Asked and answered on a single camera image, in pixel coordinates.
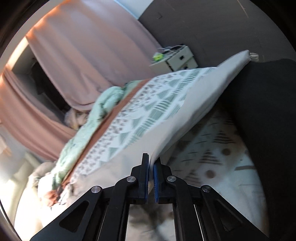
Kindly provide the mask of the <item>beige large garment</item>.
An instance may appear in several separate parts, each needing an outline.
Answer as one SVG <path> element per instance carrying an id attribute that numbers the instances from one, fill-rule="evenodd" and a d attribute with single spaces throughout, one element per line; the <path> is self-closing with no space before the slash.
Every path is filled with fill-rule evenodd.
<path id="1" fill-rule="evenodd" d="M 180 70 L 152 78 L 119 111 L 88 150 L 70 179 L 72 204 L 91 187 L 106 188 L 126 177 L 149 154 L 153 164 L 214 106 L 250 62 L 241 51 L 216 67 Z"/>

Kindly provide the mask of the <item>crumpled beige clothes pile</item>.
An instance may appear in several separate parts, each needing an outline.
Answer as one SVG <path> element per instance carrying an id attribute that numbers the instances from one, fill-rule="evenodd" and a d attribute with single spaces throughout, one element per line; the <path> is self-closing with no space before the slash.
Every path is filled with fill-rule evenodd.
<path id="1" fill-rule="evenodd" d="M 71 108 L 67 113 L 65 113 L 64 123 L 68 127 L 77 131 L 87 122 L 88 115 L 88 111 L 78 111 Z"/>

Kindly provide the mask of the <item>white geometric patterned blanket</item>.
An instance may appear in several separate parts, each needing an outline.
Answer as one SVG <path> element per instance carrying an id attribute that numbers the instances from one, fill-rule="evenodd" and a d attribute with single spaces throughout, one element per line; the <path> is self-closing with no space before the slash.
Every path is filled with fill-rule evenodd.
<path id="1" fill-rule="evenodd" d="M 257 170 L 236 127 L 214 108 L 221 76 L 215 67 L 152 78 L 116 107 L 71 175 L 68 204 L 91 186 L 109 187 L 140 163 L 157 158 L 188 184 L 208 184 L 263 233 L 266 201 Z"/>

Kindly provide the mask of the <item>mint green quilt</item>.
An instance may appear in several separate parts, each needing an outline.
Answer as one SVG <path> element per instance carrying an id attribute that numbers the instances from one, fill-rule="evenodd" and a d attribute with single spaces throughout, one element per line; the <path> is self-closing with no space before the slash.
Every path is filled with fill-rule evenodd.
<path id="1" fill-rule="evenodd" d="M 74 166 L 91 137 L 111 110 L 139 84 L 140 80 L 126 83 L 123 87 L 113 86 L 105 90 L 93 104 L 86 123 L 83 124 L 76 135 L 70 139 L 62 149 L 56 166 L 51 171 L 52 190 L 56 190 L 62 183 L 66 174 Z"/>

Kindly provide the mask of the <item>white bedside cabinet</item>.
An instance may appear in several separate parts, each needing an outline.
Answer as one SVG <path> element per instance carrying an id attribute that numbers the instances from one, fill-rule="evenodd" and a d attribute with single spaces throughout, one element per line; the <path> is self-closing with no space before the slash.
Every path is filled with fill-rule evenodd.
<path id="1" fill-rule="evenodd" d="M 159 75 L 179 70 L 188 70 L 198 67 L 194 55 L 187 45 L 160 48 L 156 52 L 149 66 L 154 73 Z"/>

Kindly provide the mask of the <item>pink curtain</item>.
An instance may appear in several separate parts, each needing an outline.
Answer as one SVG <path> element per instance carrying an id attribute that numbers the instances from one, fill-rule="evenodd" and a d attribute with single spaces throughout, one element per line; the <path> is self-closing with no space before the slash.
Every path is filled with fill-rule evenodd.
<path id="1" fill-rule="evenodd" d="M 84 111 L 111 86 L 154 76 L 159 43 L 115 1 L 64 1 L 26 34 L 37 62 L 56 88 L 55 99 Z M 1 122 L 22 145 L 54 161 L 75 131 L 37 98 L 12 69 L 1 73 Z"/>

